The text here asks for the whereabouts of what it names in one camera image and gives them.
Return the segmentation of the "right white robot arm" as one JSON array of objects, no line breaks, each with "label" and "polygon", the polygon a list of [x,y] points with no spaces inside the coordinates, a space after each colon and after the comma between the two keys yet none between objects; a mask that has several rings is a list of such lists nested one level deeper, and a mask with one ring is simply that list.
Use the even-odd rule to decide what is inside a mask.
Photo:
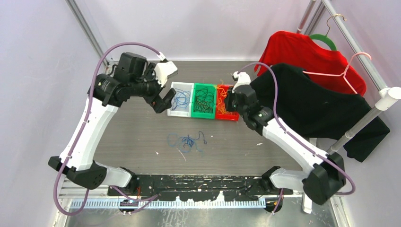
[{"label": "right white robot arm", "polygon": [[300,171],[274,166],[262,175],[263,190],[275,194],[279,189],[304,192],[312,202],[323,205],[345,186],[344,160],[338,153],[309,143],[276,119],[270,108],[261,106],[249,85],[229,86],[224,100],[228,111],[238,112],[248,128],[274,142],[300,166]]}]

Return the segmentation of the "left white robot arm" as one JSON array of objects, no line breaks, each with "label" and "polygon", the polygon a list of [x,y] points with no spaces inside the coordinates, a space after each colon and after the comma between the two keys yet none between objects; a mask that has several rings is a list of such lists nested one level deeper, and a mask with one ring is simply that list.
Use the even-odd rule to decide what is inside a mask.
[{"label": "left white robot arm", "polygon": [[96,148],[110,120],[131,97],[142,97],[157,114],[169,109],[175,90],[170,89],[165,97],[160,92],[177,72],[177,66],[163,55],[159,56],[159,62],[153,63],[138,54],[122,53],[112,73],[96,76],[80,125],[64,151],[49,159],[49,166],[86,189],[109,185],[133,195],[139,185],[135,173],[125,167],[96,162]]}]

